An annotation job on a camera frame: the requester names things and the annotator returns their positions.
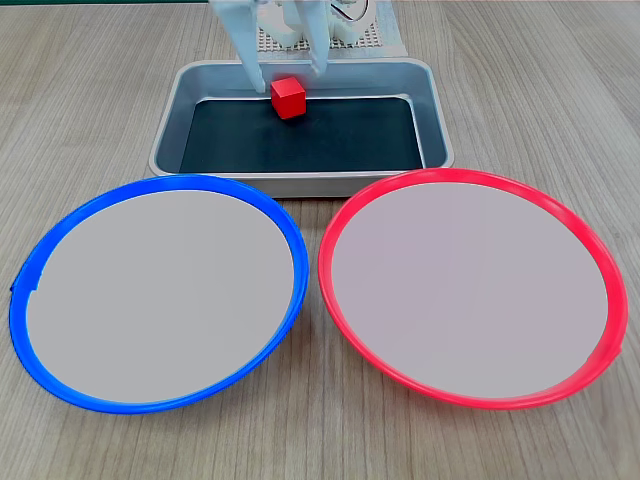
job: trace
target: block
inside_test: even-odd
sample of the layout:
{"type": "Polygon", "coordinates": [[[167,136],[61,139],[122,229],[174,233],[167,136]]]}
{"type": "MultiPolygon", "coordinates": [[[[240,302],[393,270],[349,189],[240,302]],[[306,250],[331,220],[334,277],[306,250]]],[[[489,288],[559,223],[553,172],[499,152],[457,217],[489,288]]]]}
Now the block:
{"type": "Polygon", "coordinates": [[[294,77],[271,83],[271,104],[278,116],[287,120],[307,111],[307,92],[294,77]]]}

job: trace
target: red plate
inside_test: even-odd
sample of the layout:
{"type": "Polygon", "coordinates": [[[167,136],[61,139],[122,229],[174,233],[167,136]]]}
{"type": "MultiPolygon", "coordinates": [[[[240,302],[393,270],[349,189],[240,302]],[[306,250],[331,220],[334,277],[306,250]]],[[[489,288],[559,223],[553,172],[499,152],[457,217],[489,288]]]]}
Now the red plate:
{"type": "Polygon", "coordinates": [[[381,180],[331,221],[318,260],[340,331],[413,390],[487,409],[591,384],[621,351],[628,306],[611,254],[573,212],[496,175],[381,180]]]}

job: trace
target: red rim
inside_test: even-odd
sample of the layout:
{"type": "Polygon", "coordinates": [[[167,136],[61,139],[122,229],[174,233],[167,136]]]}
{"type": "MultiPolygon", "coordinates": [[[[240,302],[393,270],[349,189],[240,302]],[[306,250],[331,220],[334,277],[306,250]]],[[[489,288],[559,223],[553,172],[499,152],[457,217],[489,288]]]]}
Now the red rim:
{"type": "Polygon", "coordinates": [[[513,410],[539,407],[567,398],[589,386],[611,365],[621,351],[627,329],[627,294],[622,275],[611,253],[593,230],[576,214],[548,195],[514,180],[473,170],[454,168],[415,170],[385,178],[358,192],[343,205],[327,227],[318,254],[318,279],[322,296],[334,322],[347,340],[370,363],[394,380],[419,393],[466,407],[513,410]],[[587,362],[571,377],[555,387],[533,395],[505,399],[466,397],[437,390],[416,382],[383,362],[362,343],[344,318],[333,291],[331,266],[336,243],[346,225],[360,209],[387,193],[418,184],[443,182],[483,185],[530,201],[562,222],[582,242],[596,261],[604,279],[609,305],[605,331],[587,362]]]}

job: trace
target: plate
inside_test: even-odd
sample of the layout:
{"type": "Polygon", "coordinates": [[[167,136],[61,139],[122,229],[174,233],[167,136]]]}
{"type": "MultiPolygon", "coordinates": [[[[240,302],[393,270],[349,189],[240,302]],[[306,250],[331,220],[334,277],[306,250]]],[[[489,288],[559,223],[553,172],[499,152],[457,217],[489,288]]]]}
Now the plate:
{"type": "Polygon", "coordinates": [[[12,287],[18,357],[53,395],[106,413],[181,407],[238,381],[283,340],[309,264],[275,201],[176,175],[108,192],[58,223],[12,287]]]}
{"type": "Polygon", "coordinates": [[[626,331],[624,283],[596,234],[544,193],[488,173],[376,182],[333,218],[318,265],[356,350],[458,405],[566,398],[606,370],[626,331]]]}

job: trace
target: wooden table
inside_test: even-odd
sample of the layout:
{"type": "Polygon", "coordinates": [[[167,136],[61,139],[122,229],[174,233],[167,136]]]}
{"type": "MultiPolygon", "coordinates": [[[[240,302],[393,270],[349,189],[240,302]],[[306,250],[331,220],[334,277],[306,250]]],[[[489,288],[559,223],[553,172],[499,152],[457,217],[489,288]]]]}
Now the wooden table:
{"type": "MultiPolygon", "coordinates": [[[[144,417],[57,400],[13,351],[11,282],[64,215],[148,175],[176,71],[234,51],[206,5],[0,8],[0,478],[638,478],[640,4],[395,7],[409,54],[434,69],[456,166],[549,193],[612,250],[631,311],[614,366],[551,407],[452,407],[364,362],[313,275],[286,341],[223,394],[144,417]]],[[[284,205],[315,272],[340,202],[284,205]]]]}

